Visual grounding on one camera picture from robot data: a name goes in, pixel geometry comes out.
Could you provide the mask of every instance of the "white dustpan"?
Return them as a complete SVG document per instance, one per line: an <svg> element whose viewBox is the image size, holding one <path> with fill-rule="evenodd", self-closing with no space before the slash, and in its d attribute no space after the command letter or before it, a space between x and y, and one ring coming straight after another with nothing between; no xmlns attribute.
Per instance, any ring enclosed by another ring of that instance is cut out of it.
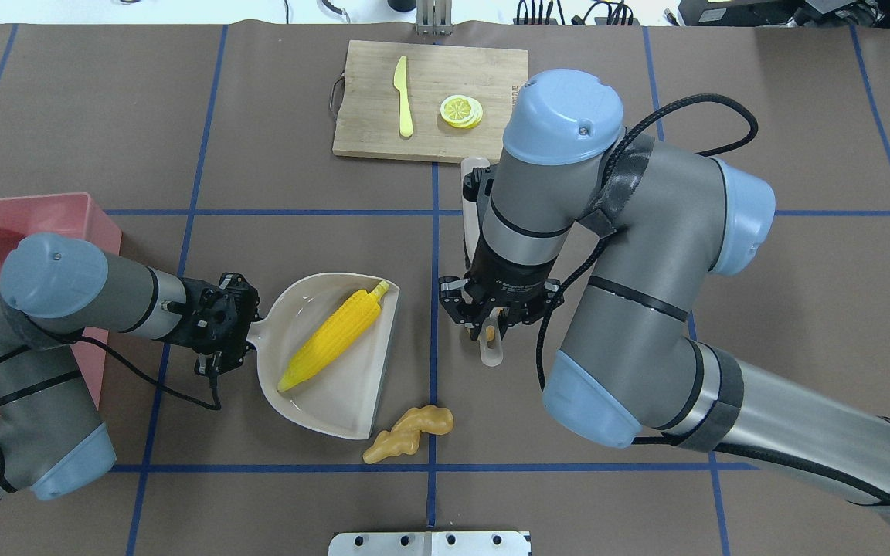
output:
<svg viewBox="0 0 890 556"><path fill-rule="evenodd" d="M393 317L400 288L391 281L377 321L317 376L281 394L277 383L290 357L356 290L371 290L375 276L329 272L294 282L253 323L246 338L256 346L256 372L267 401L306 429L342 439L365 440L373 432Z"/></svg>

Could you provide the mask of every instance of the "white floor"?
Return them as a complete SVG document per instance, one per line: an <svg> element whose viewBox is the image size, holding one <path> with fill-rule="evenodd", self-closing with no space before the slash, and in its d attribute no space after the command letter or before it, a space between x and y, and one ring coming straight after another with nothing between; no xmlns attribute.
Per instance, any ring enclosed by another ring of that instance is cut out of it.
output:
<svg viewBox="0 0 890 556"><path fill-rule="evenodd" d="M342 17L331 13L319 0L287 0L290 22L338 24ZM414 13L393 11L386 0L331 0L349 13L352 22L414 21ZM591 0L562 0L566 22L586 13ZM677 12L678 0L631 0L628 3L643 25L668 25L665 8ZM516 0L453 0L453 22L479 20L512 22ZM594 10L603 17L603 9ZM555 8L553 15L558 14ZM245 19L284 22L283 0L0 0L1 22L32 24L227 24Z"/></svg>

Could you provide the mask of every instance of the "metal bracket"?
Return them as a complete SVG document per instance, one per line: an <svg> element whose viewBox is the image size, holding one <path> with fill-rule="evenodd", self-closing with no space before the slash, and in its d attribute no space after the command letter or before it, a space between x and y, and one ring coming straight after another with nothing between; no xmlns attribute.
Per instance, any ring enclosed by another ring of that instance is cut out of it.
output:
<svg viewBox="0 0 890 556"><path fill-rule="evenodd" d="M452 35L452 0L417 0L418 35Z"/></svg>
<svg viewBox="0 0 890 556"><path fill-rule="evenodd" d="M425 531L337 534L328 556L530 556L527 531Z"/></svg>

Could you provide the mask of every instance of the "lemon slice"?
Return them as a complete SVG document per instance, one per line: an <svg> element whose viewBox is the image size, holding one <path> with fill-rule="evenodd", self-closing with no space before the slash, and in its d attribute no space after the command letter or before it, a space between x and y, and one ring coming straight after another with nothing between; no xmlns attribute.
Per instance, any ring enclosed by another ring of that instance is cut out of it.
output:
<svg viewBox="0 0 890 556"><path fill-rule="evenodd" d="M442 120L450 126L467 123L473 115L473 103L462 95L452 95L442 101L440 109Z"/></svg>
<svg viewBox="0 0 890 556"><path fill-rule="evenodd" d="M449 126L470 130L479 126L483 120L483 105L473 97L452 95L442 101L440 108L442 120Z"/></svg>
<svg viewBox="0 0 890 556"><path fill-rule="evenodd" d="M473 127L479 126L480 122L483 120L483 105L480 104L480 101L477 101L474 98L470 98L473 105L473 113L470 114L470 119L467 122L463 122L460 124L460 129L463 130L472 130Z"/></svg>

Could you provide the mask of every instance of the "pink plastic bin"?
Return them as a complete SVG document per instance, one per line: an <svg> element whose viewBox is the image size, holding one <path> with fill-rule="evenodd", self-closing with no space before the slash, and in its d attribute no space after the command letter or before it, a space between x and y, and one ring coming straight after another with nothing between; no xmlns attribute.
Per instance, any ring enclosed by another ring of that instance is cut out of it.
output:
<svg viewBox="0 0 890 556"><path fill-rule="evenodd" d="M116 222L112 222L87 193L0 199L0 271L6 256L20 240L39 232L87 239L100 249L116 254L123 239ZM108 331L98 328L87 328L85 335L102 341L109 338ZM78 344L74 346L74 356L97 407L105 352L92 345Z"/></svg>

